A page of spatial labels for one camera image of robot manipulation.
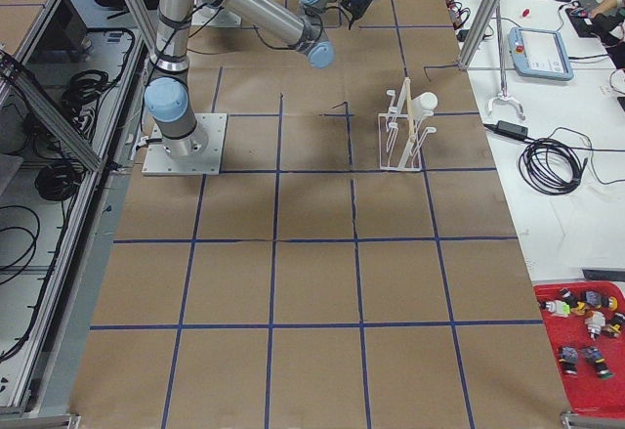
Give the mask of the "metal reach grabber tool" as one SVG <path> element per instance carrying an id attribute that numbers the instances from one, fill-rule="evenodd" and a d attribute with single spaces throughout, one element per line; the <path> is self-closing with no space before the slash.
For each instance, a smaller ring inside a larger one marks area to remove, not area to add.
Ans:
<path id="1" fill-rule="evenodd" d="M 487 102 L 487 115 L 491 116 L 496 104 L 510 105 L 512 106 L 521 121 L 525 121 L 524 109 L 520 101 L 512 97 L 508 91 L 506 67 L 505 67 L 505 50 L 504 50 L 504 33 L 502 29 L 502 17 L 500 12 L 500 6 L 495 7 L 495 20 L 496 20 L 496 33 L 497 33 L 497 49 L 499 60 L 499 76 L 500 76 L 500 89 L 499 92 Z"/>

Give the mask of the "blue teach pendant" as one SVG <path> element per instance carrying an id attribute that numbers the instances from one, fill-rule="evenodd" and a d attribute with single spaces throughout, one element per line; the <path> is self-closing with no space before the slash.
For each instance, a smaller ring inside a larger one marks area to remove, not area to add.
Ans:
<path id="1" fill-rule="evenodd" d="M 508 42 L 519 75 L 557 81 L 573 78 L 563 39 L 557 31 L 515 26 L 509 32 Z"/>

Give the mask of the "black power adapter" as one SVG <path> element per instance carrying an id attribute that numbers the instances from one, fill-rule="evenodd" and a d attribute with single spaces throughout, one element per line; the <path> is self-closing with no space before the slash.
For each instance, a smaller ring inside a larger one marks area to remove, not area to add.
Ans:
<path id="1" fill-rule="evenodd" d="M 499 120 L 496 123 L 495 132 L 518 141 L 524 141 L 528 137 L 527 127 L 503 120 Z"/>

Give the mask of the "red parts tray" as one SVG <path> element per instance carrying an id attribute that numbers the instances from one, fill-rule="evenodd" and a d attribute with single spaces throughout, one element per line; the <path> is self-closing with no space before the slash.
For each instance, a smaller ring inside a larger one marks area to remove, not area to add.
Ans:
<path id="1" fill-rule="evenodd" d="M 624 296 L 608 281 L 534 287 L 572 410 L 624 416 Z"/>

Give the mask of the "aluminium frame post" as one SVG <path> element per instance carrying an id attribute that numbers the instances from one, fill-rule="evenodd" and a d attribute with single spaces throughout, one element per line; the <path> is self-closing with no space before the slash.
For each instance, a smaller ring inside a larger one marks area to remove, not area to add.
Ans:
<path id="1" fill-rule="evenodd" d="M 464 45 L 458 57 L 458 67 L 467 70 L 475 56 L 482 37 L 490 22 L 490 18 L 500 0 L 480 0 L 479 7 L 474 14 L 473 23 L 465 39 Z"/>

